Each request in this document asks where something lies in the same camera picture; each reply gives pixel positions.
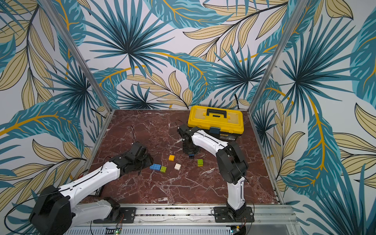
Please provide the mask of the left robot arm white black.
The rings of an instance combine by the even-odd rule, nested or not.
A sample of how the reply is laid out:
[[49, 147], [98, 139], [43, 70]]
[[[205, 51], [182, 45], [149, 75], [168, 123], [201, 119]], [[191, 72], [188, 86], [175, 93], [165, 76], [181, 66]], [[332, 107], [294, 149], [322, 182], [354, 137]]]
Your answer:
[[58, 188], [48, 186], [37, 198], [29, 222], [41, 235], [63, 235], [67, 230], [94, 220], [118, 222], [120, 204], [110, 197], [95, 203], [80, 202], [109, 182], [153, 165], [147, 148], [133, 143], [129, 151], [112, 157], [93, 172]]

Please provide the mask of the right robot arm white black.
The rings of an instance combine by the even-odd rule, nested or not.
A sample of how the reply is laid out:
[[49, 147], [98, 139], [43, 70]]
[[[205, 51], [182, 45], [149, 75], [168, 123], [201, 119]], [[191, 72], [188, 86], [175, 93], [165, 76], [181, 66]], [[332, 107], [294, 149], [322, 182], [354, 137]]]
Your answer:
[[238, 143], [219, 140], [198, 127], [189, 128], [186, 124], [178, 126], [177, 132], [186, 154], [193, 156], [204, 149], [216, 157], [220, 175], [227, 182], [229, 217], [233, 220], [240, 218], [246, 210], [244, 183], [248, 163]]

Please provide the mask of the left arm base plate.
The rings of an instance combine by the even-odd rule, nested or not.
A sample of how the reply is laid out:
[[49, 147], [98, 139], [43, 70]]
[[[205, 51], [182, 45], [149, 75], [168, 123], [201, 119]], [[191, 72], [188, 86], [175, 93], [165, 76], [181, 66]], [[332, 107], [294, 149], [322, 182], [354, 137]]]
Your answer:
[[133, 224], [136, 215], [135, 207], [121, 207], [114, 215], [110, 214], [105, 219], [94, 220], [94, 224]]

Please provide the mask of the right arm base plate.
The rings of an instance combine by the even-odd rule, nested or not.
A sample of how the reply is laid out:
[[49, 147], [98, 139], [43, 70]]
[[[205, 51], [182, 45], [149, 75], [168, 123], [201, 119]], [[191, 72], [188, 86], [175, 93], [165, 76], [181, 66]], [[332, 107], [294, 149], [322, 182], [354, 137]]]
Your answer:
[[227, 206], [214, 207], [213, 214], [216, 223], [251, 223], [255, 221], [251, 207], [242, 207], [236, 211]]

